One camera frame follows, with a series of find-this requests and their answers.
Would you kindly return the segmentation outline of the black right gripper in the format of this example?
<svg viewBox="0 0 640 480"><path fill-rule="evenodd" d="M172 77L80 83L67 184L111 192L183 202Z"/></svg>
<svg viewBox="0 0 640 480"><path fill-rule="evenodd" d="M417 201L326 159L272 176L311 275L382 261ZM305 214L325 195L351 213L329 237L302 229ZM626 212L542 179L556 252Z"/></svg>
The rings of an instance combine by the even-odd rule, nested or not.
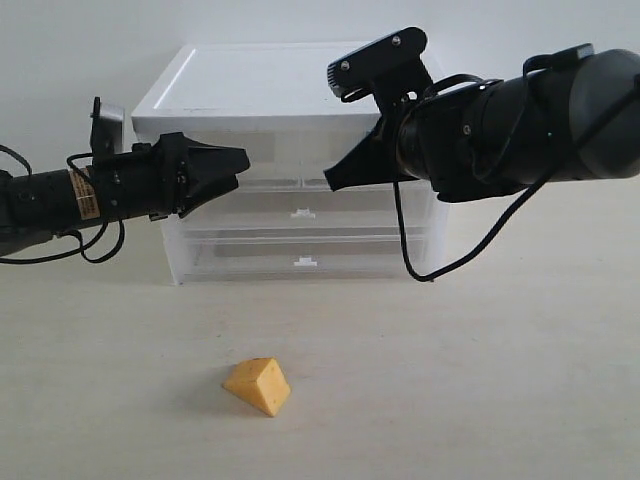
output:
<svg viewBox="0 0 640 480"><path fill-rule="evenodd" d="M404 173L431 183L437 193L478 193L472 172L473 121L468 109L474 94L445 94L416 102L397 135L397 163ZM391 157L396 151L396 123L380 117L353 150L324 171L332 191L402 182L405 176Z"/></svg>

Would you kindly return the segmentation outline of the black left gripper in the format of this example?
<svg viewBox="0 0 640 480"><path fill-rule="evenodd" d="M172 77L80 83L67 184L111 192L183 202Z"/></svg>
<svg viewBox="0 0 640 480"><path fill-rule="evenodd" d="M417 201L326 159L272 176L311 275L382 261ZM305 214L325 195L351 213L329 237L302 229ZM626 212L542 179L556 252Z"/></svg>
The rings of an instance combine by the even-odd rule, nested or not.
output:
<svg viewBox="0 0 640 480"><path fill-rule="evenodd" d="M237 189L250 168L243 148L214 146L182 133L163 134L155 144L92 160L92 182L109 220L142 216L185 218ZM189 188L189 180L202 180Z"/></svg>

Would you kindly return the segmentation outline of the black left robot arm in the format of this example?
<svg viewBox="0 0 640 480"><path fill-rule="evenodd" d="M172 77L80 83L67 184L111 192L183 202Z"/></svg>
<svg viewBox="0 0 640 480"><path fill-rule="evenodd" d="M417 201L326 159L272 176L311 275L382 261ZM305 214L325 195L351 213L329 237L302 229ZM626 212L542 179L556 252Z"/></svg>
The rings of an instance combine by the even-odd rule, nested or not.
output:
<svg viewBox="0 0 640 480"><path fill-rule="evenodd" d="M1 254L12 254L81 229L147 216L184 218L232 192L250 167L246 151L213 146L183 133L163 134L131 151L87 154L64 169L12 176L1 174Z"/></svg>

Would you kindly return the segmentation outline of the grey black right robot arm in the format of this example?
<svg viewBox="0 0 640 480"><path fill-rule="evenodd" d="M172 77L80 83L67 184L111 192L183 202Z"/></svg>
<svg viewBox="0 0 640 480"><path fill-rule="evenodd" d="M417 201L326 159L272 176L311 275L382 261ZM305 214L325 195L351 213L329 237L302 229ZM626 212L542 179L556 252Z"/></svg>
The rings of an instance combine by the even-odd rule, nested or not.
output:
<svg viewBox="0 0 640 480"><path fill-rule="evenodd" d="M381 116L336 165L332 190L425 180L445 203L503 197L541 178L639 172L639 57L574 47L531 59L523 76L434 81L419 57L385 60L339 95L372 96Z"/></svg>

